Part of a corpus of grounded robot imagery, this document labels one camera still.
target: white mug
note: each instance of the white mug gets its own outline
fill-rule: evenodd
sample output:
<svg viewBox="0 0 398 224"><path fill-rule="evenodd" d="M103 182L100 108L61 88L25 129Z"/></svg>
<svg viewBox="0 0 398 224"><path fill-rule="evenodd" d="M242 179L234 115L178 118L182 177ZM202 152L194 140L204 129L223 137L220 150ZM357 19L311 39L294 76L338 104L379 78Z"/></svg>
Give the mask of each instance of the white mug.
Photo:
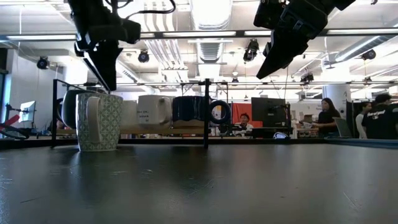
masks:
<svg viewBox="0 0 398 224"><path fill-rule="evenodd" d="M138 127L137 101L124 100L122 105L121 129L134 129Z"/></svg>
<svg viewBox="0 0 398 224"><path fill-rule="evenodd" d="M76 133L80 151L116 150L123 99L101 93L76 96Z"/></svg>
<svg viewBox="0 0 398 224"><path fill-rule="evenodd" d="M142 128L168 129L172 124L172 99L143 95L138 98L137 120Z"/></svg>

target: green patterned mug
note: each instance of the green patterned mug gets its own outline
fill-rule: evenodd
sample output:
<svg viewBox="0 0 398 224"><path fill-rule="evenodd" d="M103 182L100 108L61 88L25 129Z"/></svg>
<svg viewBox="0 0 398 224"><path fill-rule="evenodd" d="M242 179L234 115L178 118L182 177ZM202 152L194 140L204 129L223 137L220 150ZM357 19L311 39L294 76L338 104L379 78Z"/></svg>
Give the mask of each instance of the green patterned mug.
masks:
<svg viewBox="0 0 398 224"><path fill-rule="evenodd" d="M76 132L80 151L116 150L123 98L101 93L76 96Z"/></svg>

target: chair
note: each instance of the chair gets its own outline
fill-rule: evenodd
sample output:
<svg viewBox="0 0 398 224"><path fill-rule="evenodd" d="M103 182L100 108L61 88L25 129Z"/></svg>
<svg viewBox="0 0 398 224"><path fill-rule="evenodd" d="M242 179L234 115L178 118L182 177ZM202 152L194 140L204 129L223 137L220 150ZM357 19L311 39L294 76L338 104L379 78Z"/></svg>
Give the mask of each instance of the chair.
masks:
<svg viewBox="0 0 398 224"><path fill-rule="evenodd" d="M341 138L352 138L353 135L349 130L348 123L343 118L333 118L336 121L338 133Z"/></svg>

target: table surface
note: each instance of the table surface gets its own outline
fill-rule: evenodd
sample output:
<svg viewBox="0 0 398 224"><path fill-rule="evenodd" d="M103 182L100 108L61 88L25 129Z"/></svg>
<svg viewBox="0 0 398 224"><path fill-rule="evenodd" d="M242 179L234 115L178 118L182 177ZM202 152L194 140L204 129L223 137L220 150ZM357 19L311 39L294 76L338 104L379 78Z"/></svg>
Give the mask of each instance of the table surface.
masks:
<svg viewBox="0 0 398 224"><path fill-rule="evenodd" d="M0 151L0 223L397 223L397 161L327 144Z"/></svg>

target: black shirt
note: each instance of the black shirt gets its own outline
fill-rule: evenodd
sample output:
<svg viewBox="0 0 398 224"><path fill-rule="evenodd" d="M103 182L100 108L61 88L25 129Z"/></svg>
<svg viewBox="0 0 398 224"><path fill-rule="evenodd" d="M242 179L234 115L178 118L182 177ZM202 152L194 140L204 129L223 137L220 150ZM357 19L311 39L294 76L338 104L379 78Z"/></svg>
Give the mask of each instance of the black shirt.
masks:
<svg viewBox="0 0 398 224"><path fill-rule="evenodd" d="M397 123L398 113L388 105L376 105L362 120L368 139L398 139Z"/></svg>
<svg viewBox="0 0 398 224"><path fill-rule="evenodd" d="M338 111L322 111L318 115L318 123L319 124L330 124L335 122L333 118L339 118L340 114ZM335 133L337 132L337 126L334 127L324 127L320 128L319 132L322 134L327 134L327 133Z"/></svg>

